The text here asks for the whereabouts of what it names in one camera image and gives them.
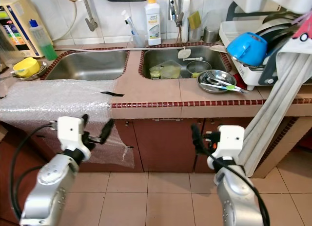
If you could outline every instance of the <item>white bottle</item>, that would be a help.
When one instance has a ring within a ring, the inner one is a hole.
[[[191,0],[182,0],[182,12],[184,13],[184,16],[182,19],[181,39],[183,43],[187,42],[189,38],[188,17],[190,16],[190,3]]]
[[[160,6],[156,0],[148,0],[145,5],[148,45],[161,44],[160,37]]]

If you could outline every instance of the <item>dish soap bottle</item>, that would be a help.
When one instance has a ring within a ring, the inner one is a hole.
[[[148,0],[145,5],[148,45],[161,44],[160,37],[160,6],[156,0]]]
[[[33,34],[37,45],[39,46],[40,50],[42,51],[43,55],[46,57],[47,60],[54,60],[58,57],[57,53],[55,52],[52,43],[45,33],[43,27],[38,25],[36,20],[30,19],[30,32]]]

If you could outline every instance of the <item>tiled countertop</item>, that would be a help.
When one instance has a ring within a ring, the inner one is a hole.
[[[106,43],[67,46],[67,48],[131,47],[131,43]],[[255,116],[272,87],[258,86],[248,94],[228,92],[209,94],[195,78],[150,80],[139,74],[142,51],[130,51],[126,71],[117,79],[113,97],[113,118],[202,118]],[[13,78],[0,82],[0,96],[6,94]],[[312,116],[312,85],[303,86],[286,115]]]

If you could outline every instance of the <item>kitchen sink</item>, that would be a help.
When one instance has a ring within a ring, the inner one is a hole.
[[[226,71],[226,66],[222,60],[221,54],[209,49],[208,46],[191,46],[187,47],[192,50],[189,58],[203,57],[203,61],[211,64],[212,69]],[[178,64],[182,65],[180,78],[191,78],[192,75],[186,70],[186,66],[192,60],[183,61],[177,58],[177,53],[180,49],[170,50],[149,50],[144,55],[142,75],[146,78],[151,78],[150,68],[161,64],[168,60],[174,60]]]
[[[123,73],[126,51],[72,53],[63,57],[46,80],[113,80]]]

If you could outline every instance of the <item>bubble wrap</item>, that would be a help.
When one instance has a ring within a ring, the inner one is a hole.
[[[104,124],[112,116],[112,96],[100,92],[114,92],[115,84],[116,80],[18,82],[0,100],[0,120],[31,132],[60,116],[82,117],[88,114],[89,122],[85,130],[91,136],[99,136]],[[56,131],[44,128],[37,135],[44,136],[42,139],[53,151],[60,151]],[[123,144],[115,126],[104,145],[96,144],[88,162],[134,167],[132,149],[127,149]]]

